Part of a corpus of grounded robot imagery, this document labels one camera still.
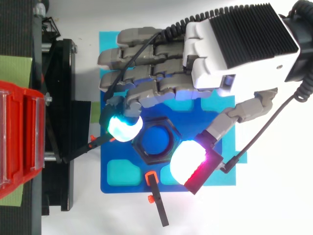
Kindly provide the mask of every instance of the blue mat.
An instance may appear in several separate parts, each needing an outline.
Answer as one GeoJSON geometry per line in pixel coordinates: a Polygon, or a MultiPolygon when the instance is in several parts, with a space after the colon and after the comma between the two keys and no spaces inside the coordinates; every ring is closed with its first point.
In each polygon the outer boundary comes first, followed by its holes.
{"type": "MultiPolygon", "coordinates": [[[[116,37],[119,32],[100,32],[100,53],[104,50],[117,47],[116,37]]],[[[101,70],[102,77],[107,71],[101,70]]],[[[103,95],[101,92],[101,108],[103,108],[103,95]]],[[[230,97],[219,97],[214,92],[209,98],[187,101],[168,100],[163,104],[142,110],[142,118],[164,117],[169,120],[181,133],[183,140],[193,139],[202,132],[210,122],[227,107],[234,107],[235,99],[230,97]]],[[[168,143],[168,136],[162,128],[151,128],[145,133],[143,146],[151,154],[161,152],[168,143]]],[[[228,161],[235,151],[235,127],[232,128],[217,144],[215,150],[219,152],[224,161],[228,161]]],[[[246,163],[246,155],[240,163],[246,163]]],[[[125,192],[150,192],[144,174],[154,170],[160,180],[160,191],[186,191],[179,185],[170,173],[169,164],[146,165],[137,152],[133,149],[131,141],[113,141],[101,146],[101,190],[104,193],[125,192]]],[[[236,185],[236,168],[228,174],[215,171],[205,182],[205,186],[233,186],[236,185]]]]}

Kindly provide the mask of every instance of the black heat sink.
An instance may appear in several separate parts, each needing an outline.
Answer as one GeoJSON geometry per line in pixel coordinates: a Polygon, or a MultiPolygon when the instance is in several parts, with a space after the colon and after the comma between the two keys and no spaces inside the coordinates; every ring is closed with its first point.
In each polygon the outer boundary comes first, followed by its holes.
{"type": "Polygon", "coordinates": [[[298,51],[269,3],[216,9],[210,23],[229,69],[298,51]]]}

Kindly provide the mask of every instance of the white glowing light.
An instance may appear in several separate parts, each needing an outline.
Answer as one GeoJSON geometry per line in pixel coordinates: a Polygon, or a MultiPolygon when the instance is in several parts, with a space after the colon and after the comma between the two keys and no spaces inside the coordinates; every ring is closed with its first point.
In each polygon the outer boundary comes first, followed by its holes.
{"type": "Polygon", "coordinates": [[[118,119],[118,117],[112,117],[109,122],[108,132],[120,142],[131,141],[138,135],[143,125],[142,119],[139,116],[138,121],[134,125],[128,125],[127,123],[118,119]]]}
{"type": "Polygon", "coordinates": [[[205,161],[205,149],[195,141],[183,141],[175,150],[170,171],[174,179],[184,185],[195,170],[205,161]]]}

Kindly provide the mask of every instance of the hexagonal hole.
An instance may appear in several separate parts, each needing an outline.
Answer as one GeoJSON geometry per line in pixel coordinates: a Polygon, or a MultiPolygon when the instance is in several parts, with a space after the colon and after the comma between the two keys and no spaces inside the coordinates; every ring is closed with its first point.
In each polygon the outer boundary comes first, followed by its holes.
{"type": "Polygon", "coordinates": [[[141,145],[148,154],[160,154],[167,148],[169,141],[170,136],[166,128],[156,125],[144,132],[141,145]]]}

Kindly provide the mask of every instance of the white background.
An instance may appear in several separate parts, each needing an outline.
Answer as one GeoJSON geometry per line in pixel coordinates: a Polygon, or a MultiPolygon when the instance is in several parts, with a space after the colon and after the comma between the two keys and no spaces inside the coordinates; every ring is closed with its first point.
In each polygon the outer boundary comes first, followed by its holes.
{"type": "MultiPolygon", "coordinates": [[[[76,99],[99,101],[99,31],[130,27],[165,28],[185,17],[235,4],[230,0],[50,0],[49,15],[63,38],[78,45],[76,99]]],[[[271,1],[287,15],[295,1],[271,1]]],[[[279,87],[270,114],[299,84],[279,87]]],[[[100,150],[75,160],[74,206],[50,208],[43,217],[44,235],[313,235],[313,98],[293,101],[237,167],[235,187],[205,187],[191,193],[163,193],[170,226],[163,228],[147,193],[103,194],[100,150]]],[[[237,150],[269,118],[237,125],[237,150]]],[[[99,126],[90,133],[99,135],[99,126]]]]}

